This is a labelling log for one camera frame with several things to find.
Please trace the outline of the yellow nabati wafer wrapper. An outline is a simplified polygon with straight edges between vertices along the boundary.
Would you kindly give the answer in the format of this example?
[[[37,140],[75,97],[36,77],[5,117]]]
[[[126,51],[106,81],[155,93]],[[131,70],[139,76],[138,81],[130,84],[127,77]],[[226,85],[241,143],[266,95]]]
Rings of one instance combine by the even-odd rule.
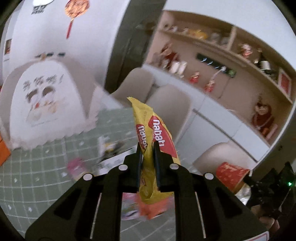
[[[153,108],[134,97],[127,99],[132,104],[138,143],[143,154],[137,203],[140,215],[151,220],[168,210],[173,197],[173,192],[160,192],[157,187],[153,160],[154,142],[159,143],[161,152],[172,156],[174,163],[180,164],[180,160],[171,133]]]

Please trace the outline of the pink plastic wrapper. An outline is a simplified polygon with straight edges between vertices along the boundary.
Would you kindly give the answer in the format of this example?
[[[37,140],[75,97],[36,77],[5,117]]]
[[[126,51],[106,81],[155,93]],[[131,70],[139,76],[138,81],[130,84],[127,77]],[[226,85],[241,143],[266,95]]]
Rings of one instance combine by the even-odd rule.
[[[88,173],[88,170],[83,162],[83,159],[72,159],[67,164],[67,170],[73,180],[78,181],[83,175]]]

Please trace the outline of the green white snack bag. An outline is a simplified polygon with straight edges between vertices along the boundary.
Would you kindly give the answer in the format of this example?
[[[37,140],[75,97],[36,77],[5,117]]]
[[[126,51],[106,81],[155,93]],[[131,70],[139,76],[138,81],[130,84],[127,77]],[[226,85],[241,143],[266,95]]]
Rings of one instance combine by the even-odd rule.
[[[110,142],[107,136],[99,137],[96,174],[107,174],[112,168],[122,165],[125,157],[135,153],[136,149],[136,145],[126,141]]]

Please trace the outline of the green checkered tablecloth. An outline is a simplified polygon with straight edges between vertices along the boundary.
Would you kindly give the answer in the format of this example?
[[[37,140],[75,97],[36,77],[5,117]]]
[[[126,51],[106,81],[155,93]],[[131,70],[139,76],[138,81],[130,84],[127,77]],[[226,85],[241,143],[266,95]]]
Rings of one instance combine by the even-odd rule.
[[[74,184],[69,161],[80,158],[88,172],[97,173],[100,137],[132,148],[137,142],[132,109],[102,110],[96,128],[89,132],[12,151],[1,166],[1,208],[17,234],[24,237],[29,226]]]

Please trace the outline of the red doll large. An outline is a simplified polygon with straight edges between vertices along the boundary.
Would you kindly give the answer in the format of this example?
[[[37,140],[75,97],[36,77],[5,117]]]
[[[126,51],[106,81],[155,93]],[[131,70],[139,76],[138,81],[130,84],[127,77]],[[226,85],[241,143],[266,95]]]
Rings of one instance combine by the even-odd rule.
[[[258,101],[254,110],[255,113],[252,117],[251,123],[264,138],[267,138],[274,122],[272,108],[269,104],[263,104],[261,101]]]

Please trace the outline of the white sideboard cabinet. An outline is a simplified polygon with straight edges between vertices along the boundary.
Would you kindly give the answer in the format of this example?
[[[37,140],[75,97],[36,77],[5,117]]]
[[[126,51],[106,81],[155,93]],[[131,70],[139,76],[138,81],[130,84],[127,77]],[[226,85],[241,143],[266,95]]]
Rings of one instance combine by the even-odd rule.
[[[239,118],[234,111],[220,105],[208,94],[165,71],[149,64],[142,66],[155,77],[156,86],[171,84],[186,93],[193,102],[193,112],[204,118],[230,139],[234,140],[255,161],[261,161],[268,153],[270,145],[255,132],[247,121]]]

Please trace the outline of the orange tissue box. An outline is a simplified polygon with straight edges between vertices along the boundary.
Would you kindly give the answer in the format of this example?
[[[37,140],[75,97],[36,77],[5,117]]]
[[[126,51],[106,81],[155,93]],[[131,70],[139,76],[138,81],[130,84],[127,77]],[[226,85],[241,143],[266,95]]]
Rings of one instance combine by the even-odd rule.
[[[0,137],[0,166],[9,158],[11,152],[6,146],[2,137]]]

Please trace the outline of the beige chair middle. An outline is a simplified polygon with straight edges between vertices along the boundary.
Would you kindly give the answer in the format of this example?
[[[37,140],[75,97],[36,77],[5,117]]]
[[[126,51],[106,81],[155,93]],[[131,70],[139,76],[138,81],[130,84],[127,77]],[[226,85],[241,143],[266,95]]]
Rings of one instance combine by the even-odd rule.
[[[163,120],[176,144],[193,109],[191,98],[177,87],[167,84],[159,87],[146,104]]]

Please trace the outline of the white cartoon food cover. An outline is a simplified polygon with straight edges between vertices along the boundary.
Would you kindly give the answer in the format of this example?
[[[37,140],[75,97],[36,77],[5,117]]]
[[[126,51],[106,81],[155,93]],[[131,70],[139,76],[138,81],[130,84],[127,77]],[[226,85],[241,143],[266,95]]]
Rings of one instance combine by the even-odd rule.
[[[9,149],[37,146],[96,127],[104,89],[70,58],[16,68],[1,90],[1,137]]]

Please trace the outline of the small red figurine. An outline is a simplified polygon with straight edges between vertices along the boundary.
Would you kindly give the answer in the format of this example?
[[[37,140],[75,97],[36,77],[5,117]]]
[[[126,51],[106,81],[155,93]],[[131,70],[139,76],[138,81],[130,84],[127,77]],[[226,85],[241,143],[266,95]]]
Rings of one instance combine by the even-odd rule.
[[[205,86],[205,88],[204,88],[204,91],[205,91],[206,93],[210,93],[210,92],[213,91],[214,86],[215,86],[215,80],[210,80],[210,81],[206,84],[206,86]]]
[[[198,83],[199,82],[199,75],[200,75],[200,72],[199,71],[196,71],[193,75],[191,75],[190,77],[190,83]]]

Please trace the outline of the small red figurine left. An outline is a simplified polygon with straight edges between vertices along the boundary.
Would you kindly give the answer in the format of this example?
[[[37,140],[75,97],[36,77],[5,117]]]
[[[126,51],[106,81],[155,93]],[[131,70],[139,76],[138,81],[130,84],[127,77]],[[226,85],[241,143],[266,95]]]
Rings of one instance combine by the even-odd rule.
[[[200,72],[199,71],[196,71],[193,75],[191,75],[190,77],[190,83],[198,83],[199,82],[199,75],[200,75]]]

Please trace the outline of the white cup right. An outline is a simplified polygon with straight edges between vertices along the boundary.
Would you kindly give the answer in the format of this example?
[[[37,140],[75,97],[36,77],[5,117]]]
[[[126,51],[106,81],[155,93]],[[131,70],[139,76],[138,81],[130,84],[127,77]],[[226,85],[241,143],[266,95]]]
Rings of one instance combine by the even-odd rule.
[[[183,76],[186,67],[187,67],[187,62],[186,61],[181,61],[180,66],[179,66],[178,71],[177,71],[177,74],[179,76]]]

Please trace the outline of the white cup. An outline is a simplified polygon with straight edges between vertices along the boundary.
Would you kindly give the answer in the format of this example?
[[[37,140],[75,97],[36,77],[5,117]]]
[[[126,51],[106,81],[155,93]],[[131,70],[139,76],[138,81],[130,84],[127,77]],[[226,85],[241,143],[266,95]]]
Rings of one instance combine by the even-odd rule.
[[[177,71],[178,71],[178,69],[179,69],[179,67],[180,67],[180,62],[179,62],[179,61],[173,61],[173,62],[171,63],[171,66],[170,66],[169,72],[170,72],[171,74],[176,74]]]
[[[180,66],[179,66],[178,71],[177,71],[177,74],[179,76],[183,76],[186,67],[187,67],[187,62],[186,61],[181,61]]]

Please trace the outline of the round red chinese knot ornament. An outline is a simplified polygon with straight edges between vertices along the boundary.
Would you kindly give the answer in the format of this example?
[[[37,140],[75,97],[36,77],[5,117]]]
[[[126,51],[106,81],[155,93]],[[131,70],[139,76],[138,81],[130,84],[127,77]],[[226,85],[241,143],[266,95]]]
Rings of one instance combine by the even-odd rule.
[[[84,15],[90,7],[89,0],[70,0],[65,6],[65,14],[70,18],[66,39],[69,39],[75,18]]]

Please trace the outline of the wooden wall shelf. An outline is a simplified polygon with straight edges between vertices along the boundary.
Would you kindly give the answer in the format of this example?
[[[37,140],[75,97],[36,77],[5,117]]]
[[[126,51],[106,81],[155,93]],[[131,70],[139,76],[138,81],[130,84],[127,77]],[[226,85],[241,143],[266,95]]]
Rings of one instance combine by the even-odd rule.
[[[201,63],[200,53],[236,70],[234,78]],[[169,71],[173,61],[186,61],[183,76],[200,72],[190,83],[225,108],[234,111],[255,130],[252,123],[258,101],[269,104],[274,116],[267,138],[273,144],[282,131],[295,102],[295,69],[271,46],[242,28],[215,17],[185,11],[164,10],[154,30],[146,64]],[[204,88],[215,80],[212,92]]]

